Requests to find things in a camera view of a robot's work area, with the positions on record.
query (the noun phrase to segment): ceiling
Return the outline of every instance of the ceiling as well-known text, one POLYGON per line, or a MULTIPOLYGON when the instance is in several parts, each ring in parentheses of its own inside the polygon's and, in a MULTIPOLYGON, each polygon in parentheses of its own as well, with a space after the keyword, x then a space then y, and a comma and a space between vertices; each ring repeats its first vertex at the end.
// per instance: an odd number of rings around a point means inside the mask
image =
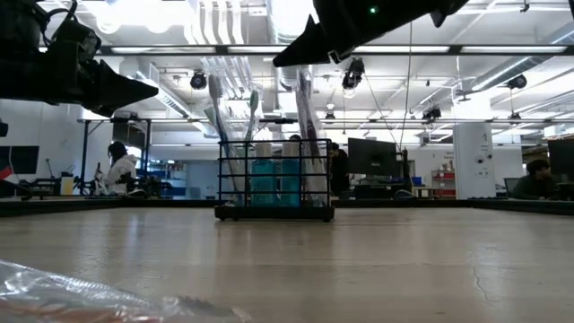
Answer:
MULTIPOLYGON (((104 44, 109 45, 188 45, 184 35, 185 15, 183 12, 189 7, 188 1, 173 0, 138 0, 139 9, 134 9, 130 16, 137 14, 150 14, 145 9, 147 5, 159 5, 161 11, 153 12, 153 19, 145 17, 140 21, 165 21, 174 25, 163 33, 153 33, 142 25, 144 22, 134 22, 131 25, 123 25, 117 32, 105 34, 98 27, 97 8, 106 5, 103 1, 82 1, 77 16, 82 23, 93 28, 102 38, 104 44)), ((221 33, 218 32, 218 7, 225 1, 213 0, 213 30, 218 43, 223 43, 221 33)), ((311 0, 291 0, 292 8, 301 8, 309 4, 311 0)), ((529 1, 531 9, 521 13, 520 8, 524 5, 523 0, 470 0, 458 13, 447 18, 445 24, 437 29, 432 24, 431 18, 426 15, 416 20, 411 25, 405 25, 395 31, 391 31, 379 39, 373 40, 372 44, 522 44, 522 45, 546 45, 545 39, 562 28, 572 23, 572 15, 567 0, 537 0, 529 1)), ((205 20, 205 1, 199 1, 201 9, 201 22, 205 20)), ((68 6, 69 2, 47 0, 42 6, 46 9, 68 6)), ((273 37, 270 32, 269 15, 266 11, 265 0, 240 0, 241 34, 247 44, 272 44, 273 37)), ((302 10, 291 13, 277 14, 281 19, 291 19, 294 22, 295 15, 301 15, 302 10)), ((231 13, 227 14, 229 35, 232 34, 231 13)), ((294 26, 295 30, 303 26, 294 26)), ((272 57, 248 57, 248 65, 253 75, 252 82, 262 89, 262 108, 264 113, 281 113, 282 106, 279 96, 283 94, 283 88, 276 84, 277 71, 272 66, 272 57)), ((348 61, 339 65, 319 65, 314 67, 314 93, 312 106, 323 117, 327 110, 327 103, 333 103, 338 118, 378 118, 382 111, 386 118, 403 118, 404 113, 413 112, 417 118, 421 112, 428 108, 428 99, 437 90, 444 86, 458 85, 457 80, 473 80, 487 73, 496 66, 513 59, 514 57, 492 56, 463 56, 463 57, 409 57, 408 54, 400 57, 363 57, 366 68, 366 77, 357 87, 356 93, 350 99, 345 99, 341 88, 342 74, 348 66, 348 61)), ((138 57, 142 64, 154 64, 160 74, 160 84, 171 91, 177 99, 193 111, 201 113, 201 107, 209 98, 207 89, 192 90, 189 86, 190 76, 195 70, 204 70, 201 57, 138 57)), ((554 57, 543 64, 527 70, 524 76, 528 80, 528 86, 523 90, 514 90, 512 100, 508 89, 493 88, 478 95, 488 98, 493 110, 493 116, 506 118, 510 115, 512 107, 520 109, 545 102, 552 97, 574 90, 574 74, 572 73, 571 57, 554 57)), ((446 99, 438 103, 443 111, 443 117, 449 115, 453 104, 452 97, 445 95, 446 99)), ((539 109, 528 115, 528 118, 548 118, 565 111, 574 111, 570 106, 571 100, 563 100, 561 104, 551 105, 539 109)), ((150 118, 167 118, 173 114, 154 99, 136 103, 127 109, 137 111, 140 116, 150 118)), ((342 124, 325 124, 326 128, 339 128, 342 124)), ((543 125, 525 127, 522 135, 526 135, 527 129, 531 132, 540 130, 543 125)), ((272 130, 280 131, 280 127, 272 127, 272 130)), ((161 131, 184 131, 182 126, 161 125, 161 131)), ((198 131, 193 127, 185 127, 185 131, 198 131)))

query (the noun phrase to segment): white ceiling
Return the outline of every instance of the white ceiling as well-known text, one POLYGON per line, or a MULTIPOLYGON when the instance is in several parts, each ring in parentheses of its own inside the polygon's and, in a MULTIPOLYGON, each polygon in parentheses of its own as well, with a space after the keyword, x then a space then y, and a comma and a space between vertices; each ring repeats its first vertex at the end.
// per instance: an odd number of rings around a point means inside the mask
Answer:
MULTIPOLYGON (((84 4, 92 5, 94 1, 83 1, 84 4)), ((523 0, 471 0, 463 8, 461 14, 447 18, 445 24, 437 29, 432 24, 431 18, 423 16, 413 22, 414 44, 540 44, 540 41, 565 24, 572 22, 572 15, 568 8, 567 0, 537 0, 530 1, 533 9, 527 13, 520 13, 519 8, 523 0), (490 7, 494 11, 510 9, 507 13, 483 13, 473 12, 490 7), (536 8, 554 8, 559 11, 536 11, 536 8)), ((45 8, 56 8, 59 5, 68 5, 66 1, 47 0, 45 8)), ((186 1, 169 1, 165 5, 182 8, 187 5, 186 1)), ((264 7, 265 0, 241 0, 241 6, 264 7)), ((213 14, 213 26, 217 35, 217 1, 214 1, 215 11, 213 14)), ((99 32, 95 16, 88 11, 89 6, 80 6, 78 17, 82 23, 87 24, 99 33, 104 43, 112 45, 158 45, 158 44, 188 44, 184 37, 182 26, 172 26, 167 32, 155 34, 149 32, 144 26, 123 26, 111 35, 99 32)), ((242 34, 249 44, 269 44, 268 17, 254 16, 248 12, 242 14, 242 34)), ((383 37, 372 41, 373 44, 408 44, 410 25, 405 25, 395 31, 391 31, 383 37)), ((277 86, 274 81, 275 70, 269 61, 271 57, 249 57, 248 62, 254 76, 254 82, 263 86, 263 108, 265 112, 277 109, 276 93, 277 86)), ((401 118, 405 108, 415 108, 417 103, 435 92, 441 85, 451 79, 460 77, 476 77, 493 67, 505 62, 511 57, 460 57, 460 71, 457 71, 456 57, 364 57, 366 74, 370 78, 369 84, 363 80, 352 99, 344 101, 341 91, 341 75, 348 62, 340 65, 319 65, 314 69, 315 93, 312 104, 318 110, 325 110, 326 104, 331 101, 335 104, 335 110, 342 110, 343 104, 347 110, 347 118, 365 118, 375 113, 378 108, 375 99, 391 118, 401 118), (409 97, 406 98, 404 83, 409 78, 409 97)), ((196 69, 204 69, 199 57, 141 57, 144 63, 155 64, 161 72, 161 85, 169 88, 178 95, 178 98, 190 105, 197 107, 202 100, 208 97, 207 90, 193 91, 189 86, 189 77, 196 69), (179 82, 174 81, 174 75, 179 76, 179 82)), ((574 90, 574 74, 566 74, 552 82, 541 86, 533 86, 551 79, 555 75, 564 73, 574 66, 571 57, 556 57, 546 63, 537 66, 525 73, 529 81, 528 87, 522 91, 515 91, 513 104, 515 108, 535 104, 549 98, 574 90)), ((491 97, 492 107, 501 116, 507 116, 510 112, 509 91, 494 89, 487 91, 491 97)), ((452 102, 445 101, 444 109, 452 102)), ((564 111, 570 109, 570 105, 552 107, 552 111, 564 111)), ((148 113, 154 118, 167 115, 165 107, 156 100, 146 100, 129 107, 137 110, 142 115, 148 113)), ((549 111, 541 110, 541 113, 549 115, 549 111)), ((162 131, 170 129, 161 126, 162 131)), ((173 130, 181 131, 182 126, 173 127, 173 130)))

